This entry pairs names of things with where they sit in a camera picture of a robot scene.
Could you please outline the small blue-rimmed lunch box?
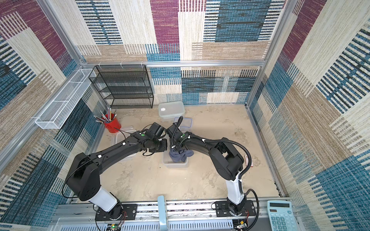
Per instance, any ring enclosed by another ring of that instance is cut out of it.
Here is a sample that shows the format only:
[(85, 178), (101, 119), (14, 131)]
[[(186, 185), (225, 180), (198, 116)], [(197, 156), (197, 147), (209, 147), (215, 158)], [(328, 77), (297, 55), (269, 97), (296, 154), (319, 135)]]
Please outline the small blue-rimmed lunch box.
[(190, 131), (193, 124), (193, 120), (188, 117), (184, 117), (182, 120), (182, 123), (179, 126), (179, 130), (181, 132)]

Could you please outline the dark blue cloth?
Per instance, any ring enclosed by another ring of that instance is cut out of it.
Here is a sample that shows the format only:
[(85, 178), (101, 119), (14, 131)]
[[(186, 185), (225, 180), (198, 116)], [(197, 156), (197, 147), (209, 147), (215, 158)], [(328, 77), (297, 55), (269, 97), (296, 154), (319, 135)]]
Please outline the dark blue cloth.
[(192, 157), (194, 155), (194, 151), (188, 150), (188, 149), (181, 149), (179, 151), (175, 151), (174, 149), (171, 149), (169, 151), (169, 156), (171, 160), (175, 163), (185, 163), (188, 159), (188, 157)]

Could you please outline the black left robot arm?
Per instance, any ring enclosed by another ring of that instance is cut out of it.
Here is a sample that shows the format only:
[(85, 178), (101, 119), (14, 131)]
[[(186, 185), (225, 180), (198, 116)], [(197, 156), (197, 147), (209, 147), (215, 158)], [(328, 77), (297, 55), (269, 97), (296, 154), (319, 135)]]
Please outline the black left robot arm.
[(119, 201), (101, 186), (100, 175), (117, 162), (141, 152), (164, 152), (165, 138), (150, 137), (140, 131), (97, 153), (75, 156), (65, 183), (81, 201), (89, 201), (105, 212), (115, 210)]

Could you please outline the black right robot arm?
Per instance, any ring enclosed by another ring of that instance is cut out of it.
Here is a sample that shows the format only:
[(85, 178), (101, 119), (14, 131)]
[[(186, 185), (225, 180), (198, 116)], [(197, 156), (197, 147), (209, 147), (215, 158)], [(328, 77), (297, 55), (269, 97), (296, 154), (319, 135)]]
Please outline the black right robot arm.
[(191, 150), (210, 157), (217, 173), (226, 181), (227, 202), (233, 216), (244, 212), (247, 201), (242, 187), (242, 176), (251, 167), (251, 154), (240, 143), (221, 138), (210, 140), (191, 132), (181, 132), (176, 125), (167, 129), (170, 144), (176, 151)]

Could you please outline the lidded green-tinted lunch box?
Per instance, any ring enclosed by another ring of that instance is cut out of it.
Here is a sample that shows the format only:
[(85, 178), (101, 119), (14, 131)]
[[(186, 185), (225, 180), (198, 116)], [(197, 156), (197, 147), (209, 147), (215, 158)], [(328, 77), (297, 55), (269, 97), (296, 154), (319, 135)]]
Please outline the lidded green-tinted lunch box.
[(182, 101), (161, 103), (158, 106), (159, 116), (162, 119), (171, 119), (180, 117), (185, 113), (185, 107)]

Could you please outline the red pen cup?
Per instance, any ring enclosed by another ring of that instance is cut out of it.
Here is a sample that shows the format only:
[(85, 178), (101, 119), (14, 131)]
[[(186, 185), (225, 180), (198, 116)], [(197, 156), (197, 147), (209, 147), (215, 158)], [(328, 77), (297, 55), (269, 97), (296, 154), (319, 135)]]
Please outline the red pen cup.
[(105, 128), (110, 132), (110, 133), (117, 133), (121, 129), (121, 124), (119, 123), (116, 115), (114, 113), (111, 113), (111, 121), (104, 122)]

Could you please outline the black mesh shelf rack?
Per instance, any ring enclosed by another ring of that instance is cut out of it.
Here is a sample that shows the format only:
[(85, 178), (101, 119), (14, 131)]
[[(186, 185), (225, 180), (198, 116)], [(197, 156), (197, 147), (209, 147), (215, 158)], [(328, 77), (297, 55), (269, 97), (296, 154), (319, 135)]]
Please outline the black mesh shelf rack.
[(112, 109), (152, 108), (154, 105), (145, 65), (96, 65), (89, 80)]

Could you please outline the small red white card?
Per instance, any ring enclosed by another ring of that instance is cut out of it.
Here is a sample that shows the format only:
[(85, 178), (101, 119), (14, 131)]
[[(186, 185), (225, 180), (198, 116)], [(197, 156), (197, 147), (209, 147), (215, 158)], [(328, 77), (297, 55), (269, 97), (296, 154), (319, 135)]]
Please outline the small red white card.
[(246, 166), (249, 164), (249, 158), (247, 155), (245, 156), (245, 164)]

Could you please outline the light blue calculator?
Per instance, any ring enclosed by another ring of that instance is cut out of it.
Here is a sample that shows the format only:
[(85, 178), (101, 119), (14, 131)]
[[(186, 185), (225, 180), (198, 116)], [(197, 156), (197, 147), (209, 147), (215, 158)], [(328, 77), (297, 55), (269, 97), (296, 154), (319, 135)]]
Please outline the light blue calculator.
[(291, 202), (269, 200), (267, 202), (267, 213), (273, 231), (299, 231)]

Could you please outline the light blue rail clamp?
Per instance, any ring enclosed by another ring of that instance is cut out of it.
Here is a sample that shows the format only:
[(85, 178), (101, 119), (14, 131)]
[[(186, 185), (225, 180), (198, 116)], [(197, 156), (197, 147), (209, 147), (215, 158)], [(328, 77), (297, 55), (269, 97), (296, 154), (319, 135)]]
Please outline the light blue rail clamp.
[(168, 231), (167, 202), (165, 196), (158, 196), (158, 213), (160, 231)]

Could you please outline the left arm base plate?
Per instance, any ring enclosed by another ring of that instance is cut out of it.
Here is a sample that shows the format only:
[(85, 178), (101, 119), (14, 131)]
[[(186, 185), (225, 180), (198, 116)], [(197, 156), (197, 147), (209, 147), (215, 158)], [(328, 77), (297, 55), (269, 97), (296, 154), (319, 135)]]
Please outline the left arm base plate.
[(102, 208), (98, 208), (95, 220), (96, 221), (123, 221), (135, 220), (138, 204), (119, 204), (111, 211), (106, 212)]

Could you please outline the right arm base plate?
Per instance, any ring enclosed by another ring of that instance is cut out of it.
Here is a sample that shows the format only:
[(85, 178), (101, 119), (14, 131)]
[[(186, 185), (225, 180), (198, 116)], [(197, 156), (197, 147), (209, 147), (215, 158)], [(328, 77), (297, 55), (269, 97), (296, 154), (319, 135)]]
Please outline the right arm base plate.
[(246, 217), (256, 216), (256, 206), (252, 200), (243, 200), (239, 205), (231, 203), (230, 201), (216, 201), (214, 202), (217, 217), (231, 217), (241, 216)]

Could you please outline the white mesh wall basket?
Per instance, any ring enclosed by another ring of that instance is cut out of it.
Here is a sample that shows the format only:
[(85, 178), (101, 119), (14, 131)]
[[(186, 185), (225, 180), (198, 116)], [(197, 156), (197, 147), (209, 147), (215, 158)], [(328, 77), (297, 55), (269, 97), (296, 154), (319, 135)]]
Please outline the white mesh wall basket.
[(87, 91), (92, 69), (80, 69), (42, 111), (35, 124), (43, 130), (60, 129)]

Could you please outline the aluminium front rail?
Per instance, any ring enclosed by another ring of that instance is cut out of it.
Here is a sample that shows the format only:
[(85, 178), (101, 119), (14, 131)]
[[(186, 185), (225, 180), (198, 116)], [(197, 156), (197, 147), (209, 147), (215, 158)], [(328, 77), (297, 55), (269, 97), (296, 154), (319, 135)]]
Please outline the aluminium front rail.
[[(267, 202), (261, 198), (256, 216), (217, 217), (215, 200), (166, 201), (168, 231), (272, 231)], [(135, 220), (96, 221), (97, 208), (91, 204), (61, 205), (57, 208), (49, 231), (160, 231), (158, 201), (128, 202), (138, 204)]]

